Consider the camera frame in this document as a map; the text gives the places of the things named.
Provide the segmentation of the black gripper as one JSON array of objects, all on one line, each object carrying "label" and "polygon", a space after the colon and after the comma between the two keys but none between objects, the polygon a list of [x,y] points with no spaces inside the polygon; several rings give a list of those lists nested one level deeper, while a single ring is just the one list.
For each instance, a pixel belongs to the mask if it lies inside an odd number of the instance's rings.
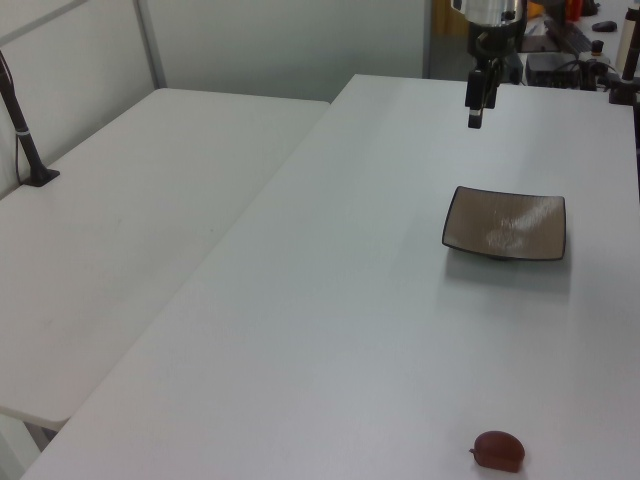
[{"label": "black gripper", "polygon": [[481,70],[469,72],[465,106],[469,110],[468,127],[480,129],[485,108],[494,108],[497,90],[501,83],[501,60],[521,46],[524,35],[522,20],[498,26],[469,24],[468,53],[480,61],[489,61],[485,73]]}]

